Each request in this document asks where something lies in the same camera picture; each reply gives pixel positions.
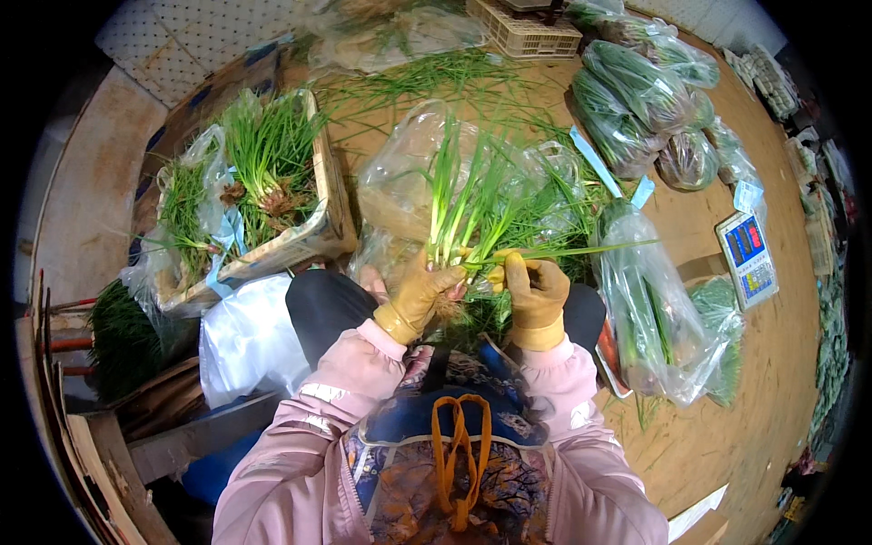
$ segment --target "blue tag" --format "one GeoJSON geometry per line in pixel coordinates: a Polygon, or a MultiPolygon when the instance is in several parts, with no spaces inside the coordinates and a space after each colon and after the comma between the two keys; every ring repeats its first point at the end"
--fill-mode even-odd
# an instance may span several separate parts
{"type": "Polygon", "coordinates": [[[638,209],[642,209],[645,206],[645,202],[648,202],[648,197],[654,193],[654,182],[648,178],[648,176],[643,176],[642,180],[639,181],[639,186],[636,188],[636,192],[633,194],[633,198],[630,200],[632,205],[638,209]]]}
{"type": "Polygon", "coordinates": [[[206,275],[206,285],[217,293],[221,299],[232,295],[233,289],[218,282],[218,271],[221,270],[221,264],[224,263],[224,258],[227,257],[227,250],[234,243],[239,248],[240,255],[245,255],[249,252],[243,241],[244,236],[245,226],[243,225],[242,215],[236,207],[228,208],[221,217],[221,228],[217,233],[212,235],[212,238],[221,244],[224,251],[220,255],[212,255],[212,269],[206,275]]]}
{"type": "Polygon", "coordinates": [[[603,160],[599,158],[599,155],[596,154],[594,148],[588,144],[588,141],[582,138],[582,134],[578,132],[578,127],[573,125],[569,130],[569,137],[576,144],[578,151],[584,155],[584,159],[588,160],[588,163],[594,168],[594,171],[597,175],[599,175],[600,180],[603,181],[605,187],[609,189],[611,194],[615,195],[616,199],[620,199],[623,197],[621,194],[621,190],[618,188],[615,183],[615,179],[612,178],[609,169],[605,167],[603,164],[603,160]]]}

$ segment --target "white bag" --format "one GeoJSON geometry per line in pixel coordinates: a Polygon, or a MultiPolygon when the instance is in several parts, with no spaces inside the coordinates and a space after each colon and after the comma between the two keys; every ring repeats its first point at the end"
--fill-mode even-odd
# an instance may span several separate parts
{"type": "Polygon", "coordinates": [[[287,273],[244,283],[206,312],[200,384],[210,408],[255,390],[289,398],[311,373],[284,303],[287,273]]]}

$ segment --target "orange strap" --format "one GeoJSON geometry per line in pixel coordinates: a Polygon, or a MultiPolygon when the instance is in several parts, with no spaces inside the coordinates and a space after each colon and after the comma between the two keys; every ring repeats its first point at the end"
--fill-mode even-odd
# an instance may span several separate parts
{"type": "Polygon", "coordinates": [[[487,459],[490,455],[491,444],[491,413],[490,404],[482,397],[472,393],[465,393],[459,398],[445,396],[433,403],[433,415],[431,417],[433,428],[433,457],[436,459],[436,491],[439,494],[439,506],[445,513],[451,513],[451,530],[462,532],[467,529],[469,509],[479,500],[479,486],[484,477],[487,459]],[[466,421],[460,403],[474,401],[481,405],[484,413],[481,416],[481,449],[479,450],[479,463],[475,464],[473,458],[472,441],[469,440],[466,421]],[[443,405],[454,405],[454,437],[451,439],[451,452],[448,454],[448,463],[442,454],[442,431],[439,429],[439,408],[443,405]],[[455,500],[452,508],[449,500],[454,483],[454,462],[457,460],[457,447],[463,445],[467,451],[467,466],[469,467],[469,492],[465,500],[455,500]]]}

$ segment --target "digital scale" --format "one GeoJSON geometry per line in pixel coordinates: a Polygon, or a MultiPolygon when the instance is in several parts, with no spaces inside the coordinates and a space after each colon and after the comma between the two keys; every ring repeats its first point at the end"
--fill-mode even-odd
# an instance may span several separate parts
{"type": "Polygon", "coordinates": [[[778,292],[772,256],[756,216],[736,212],[714,230],[743,312],[778,292]]]}

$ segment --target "floral apron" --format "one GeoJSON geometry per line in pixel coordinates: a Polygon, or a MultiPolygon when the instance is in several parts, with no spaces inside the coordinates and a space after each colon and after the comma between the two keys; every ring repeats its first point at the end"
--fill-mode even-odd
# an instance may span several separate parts
{"type": "Polygon", "coordinates": [[[341,440],[374,541],[472,530],[484,542],[546,542],[555,453],[547,428],[528,419],[522,378],[493,350],[485,363],[436,351],[416,349],[394,397],[341,440]],[[444,382],[436,373],[442,384],[428,391],[427,369],[440,364],[444,382]]]}

